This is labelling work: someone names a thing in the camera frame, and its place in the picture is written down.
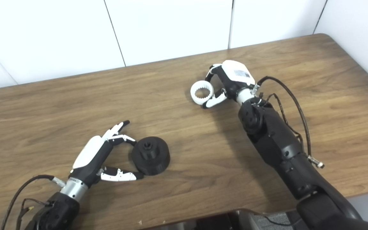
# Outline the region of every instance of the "black cylindrical part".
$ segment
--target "black cylindrical part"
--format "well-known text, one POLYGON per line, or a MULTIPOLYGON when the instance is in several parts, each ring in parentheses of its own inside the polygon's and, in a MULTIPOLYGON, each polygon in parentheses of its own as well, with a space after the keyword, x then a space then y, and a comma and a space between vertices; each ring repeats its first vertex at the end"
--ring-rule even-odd
POLYGON ((167 143, 159 137, 145 137, 134 146, 132 159, 136 168, 145 175, 162 173, 170 163, 167 143))

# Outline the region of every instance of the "robotic hand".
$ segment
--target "robotic hand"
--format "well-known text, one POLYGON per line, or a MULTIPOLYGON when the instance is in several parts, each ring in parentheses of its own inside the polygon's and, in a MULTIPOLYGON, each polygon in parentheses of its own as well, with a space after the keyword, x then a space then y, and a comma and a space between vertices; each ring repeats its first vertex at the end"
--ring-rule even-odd
POLYGON ((296 209, 310 229, 368 230, 368 222, 363 221, 343 195, 312 166, 315 164, 319 168, 324 167, 323 163, 311 156, 304 115, 292 92, 280 80, 264 77, 255 83, 245 65, 227 60, 222 64, 212 65, 205 81, 196 82, 191 87, 191 96, 203 109, 215 106, 225 99, 232 99, 241 106, 238 117, 247 136, 265 163, 275 169, 295 199, 300 200, 296 209), (195 96, 200 88, 213 91, 209 82, 215 74, 224 87, 214 95, 210 93, 206 98, 195 96), (298 133, 286 122, 286 118, 282 119, 262 96, 256 96, 265 80, 276 81, 294 99, 305 125, 308 154, 304 151, 302 141, 295 136, 298 133))
POLYGON ((118 168, 102 167, 113 147, 123 142, 135 145, 136 141, 119 132, 129 124, 121 122, 106 133, 92 137, 79 153, 66 183, 56 181, 62 186, 35 214, 26 226, 26 230, 62 230, 69 229, 79 212, 79 202, 86 191, 100 180, 130 181, 143 178, 139 172, 128 172, 118 168))

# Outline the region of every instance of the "white wall panel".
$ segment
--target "white wall panel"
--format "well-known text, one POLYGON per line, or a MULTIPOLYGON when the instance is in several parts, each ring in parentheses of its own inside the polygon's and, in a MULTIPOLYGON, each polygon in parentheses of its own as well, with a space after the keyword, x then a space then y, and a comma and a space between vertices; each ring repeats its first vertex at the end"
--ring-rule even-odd
POLYGON ((235 0, 231 48, 311 35, 326 0, 235 0))
POLYGON ((106 0, 126 65, 228 48, 232 0, 106 0))
POLYGON ((100 0, 0 0, 0 63, 18 83, 124 66, 100 0))

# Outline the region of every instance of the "cable connector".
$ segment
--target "cable connector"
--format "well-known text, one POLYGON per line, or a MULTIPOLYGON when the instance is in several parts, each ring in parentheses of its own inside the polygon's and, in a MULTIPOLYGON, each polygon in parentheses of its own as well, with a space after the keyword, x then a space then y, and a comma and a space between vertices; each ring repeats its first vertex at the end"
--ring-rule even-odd
POLYGON ((59 179, 57 177, 54 177, 52 179, 52 182, 54 182, 55 184, 57 184, 61 188, 63 188, 66 185, 66 183, 63 180, 61 180, 61 179, 59 179))
POLYGON ((308 160, 316 166, 316 168, 323 169, 325 167, 324 163, 321 161, 316 160, 312 156, 308 156, 308 160))

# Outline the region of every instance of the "black forearm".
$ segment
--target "black forearm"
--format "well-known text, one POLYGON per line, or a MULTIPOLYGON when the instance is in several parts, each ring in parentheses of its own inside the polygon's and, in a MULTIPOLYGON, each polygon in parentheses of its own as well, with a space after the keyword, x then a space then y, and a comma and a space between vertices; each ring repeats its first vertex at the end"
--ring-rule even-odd
POLYGON ((238 116, 257 152, 276 170, 292 195, 300 200, 314 192, 322 193, 345 217, 361 219, 354 207, 308 161, 301 143, 272 106, 260 105, 244 103, 238 116))

